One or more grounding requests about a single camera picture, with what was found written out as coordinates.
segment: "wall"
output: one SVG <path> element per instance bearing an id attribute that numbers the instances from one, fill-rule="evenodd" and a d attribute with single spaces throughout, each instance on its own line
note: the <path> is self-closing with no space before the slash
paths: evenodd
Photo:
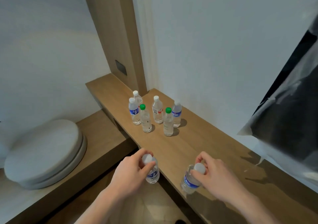
<path id="1" fill-rule="evenodd" d="M 150 39 L 147 44 L 141 40 L 147 86 L 179 98 L 182 105 L 261 154 L 256 138 L 237 133 L 308 29 L 317 2 L 134 0 L 140 39 L 149 35 L 144 19 L 153 18 Z M 154 60 L 145 52 L 151 44 Z M 157 83 L 151 81 L 154 72 Z"/>
<path id="2" fill-rule="evenodd" d="M 85 0 L 0 0 L 0 157 L 21 133 L 100 108 L 85 83 L 110 73 Z"/>

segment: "wooden ledge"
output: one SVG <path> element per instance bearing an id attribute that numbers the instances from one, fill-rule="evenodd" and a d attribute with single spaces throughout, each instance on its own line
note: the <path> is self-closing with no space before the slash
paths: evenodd
<path id="1" fill-rule="evenodd" d="M 146 134 L 140 125 L 133 125 L 128 110 L 132 90 L 117 77 L 108 74 L 86 85 L 140 147 L 153 151 L 161 174 L 207 223 L 246 221 L 233 206 L 216 200 L 203 188 L 188 196 L 181 190 L 180 182 L 185 170 L 203 150 L 227 163 L 244 186 L 258 196 L 282 223 L 318 223 L 316 192 L 267 161 L 255 167 L 260 158 L 257 154 L 185 107 L 182 109 L 181 126 L 175 129 L 173 136 L 166 137 L 163 125 L 155 123 L 152 117 L 153 131 Z M 171 98 L 152 89 L 142 97 L 148 110 L 151 111 L 155 95 L 159 96 L 164 107 L 173 105 Z"/>
<path id="2" fill-rule="evenodd" d="M 87 150 L 61 181 L 40 190 L 26 190 L 0 170 L 0 224 L 38 222 L 137 147 L 102 110 L 77 125 L 87 137 Z"/>

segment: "wooden countertop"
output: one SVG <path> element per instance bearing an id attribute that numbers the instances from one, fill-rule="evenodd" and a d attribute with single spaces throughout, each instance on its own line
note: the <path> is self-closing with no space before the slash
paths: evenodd
<path id="1" fill-rule="evenodd" d="M 163 125 L 155 123 L 152 117 L 153 131 L 144 133 L 141 125 L 135 126 L 131 121 L 128 103 L 133 96 L 132 90 L 117 77 L 108 74 L 86 85 L 140 147 L 153 151 L 161 174 L 206 222 L 246 223 L 233 206 L 216 200 L 204 188 L 192 195 L 185 195 L 181 190 L 180 182 L 188 165 L 193 164 L 203 150 L 227 163 L 244 186 L 258 196 L 282 223 L 318 223 L 317 193 L 267 161 L 255 166 L 260 158 L 257 154 L 185 107 L 181 126 L 175 129 L 173 136 L 166 137 Z M 173 105 L 171 98 L 152 89 L 142 97 L 149 111 L 155 95 L 159 96 L 164 107 Z"/>
<path id="2" fill-rule="evenodd" d="M 137 147 L 102 110 L 77 125 L 87 137 L 87 150 L 78 166 L 61 181 L 26 190 L 0 170 L 0 224 L 38 222 Z"/>

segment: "water bottle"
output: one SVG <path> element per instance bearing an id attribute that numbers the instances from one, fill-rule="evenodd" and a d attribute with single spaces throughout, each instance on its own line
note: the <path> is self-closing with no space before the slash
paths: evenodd
<path id="1" fill-rule="evenodd" d="M 175 127 L 175 128 L 180 126 L 180 123 L 181 123 L 181 110 L 182 110 L 182 105 L 180 104 L 180 101 L 179 100 L 175 100 L 175 104 L 172 107 L 172 115 L 174 117 L 173 127 Z"/>
<path id="2" fill-rule="evenodd" d="M 134 98 L 129 98 L 129 111 L 134 125 L 140 125 L 139 108 Z"/>
<path id="3" fill-rule="evenodd" d="M 142 130 L 145 133 L 150 133 L 152 130 L 151 121 L 150 121 L 150 113 L 148 112 L 144 104 L 140 105 L 140 120 L 141 120 Z"/>
<path id="4" fill-rule="evenodd" d="M 159 96 L 154 96 L 154 103 L 152 104 L 152 112 L 156 123 L 162 123 L 163 105 L 159 100 Z"/>
<path id="5" fill-rule="evenodd" d="M 166 113 L 163 117 L 163 132 L 165 136 L 173 135 L 173 115 L 171 108 L 166 108 Z"/>
<path id="6" fill-rule="evenodd" d="M 133 97 L 135 98 L 138 107 L 140 107 L 142 104 L 142 97 L 139 95 L 138 91 L 133 91 Z"/>
<path id="7" fill-rule="evenodd" d="M 154 166 L 154 168 L 148 173 L 147 177 L 146 177 L 146 181 L 150 184 L 154 184 L 159 180 L 159 176 L 160 176 L 160 172 L 159 172 L 159 168 L 158 168 L 158 161 L 155 157 L 152 157 L 151 154 L 145 154 L 142 157 L 142 162 L 144 163 L 144 165 L 155 161 L 156 165 Z"/>
<path id="8" fill-rule="evenodd" d="M 205 166 L 202 163 L 196 163 L 195 165 L 190 165 L 183 180 L 181 181 L 181 188 L 187 194 L 192 194 L 201 185 L 190 173 L 190 170 L 196 170 L 201 174 L 205 174 Z"/>

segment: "person's right arm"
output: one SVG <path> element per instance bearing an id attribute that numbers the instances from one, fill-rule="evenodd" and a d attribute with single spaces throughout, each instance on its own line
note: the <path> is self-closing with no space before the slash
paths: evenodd
<path id="1" fill-rule="evenodd" d="M 192 170 L 191 174 L 216 198 L 235 206 L 251 224 L 280 224 L 260 200 L 245 189 L 243 184 L 220 159 L 201 152 L 196 163 L 205 160 L 204 175 Z"/>

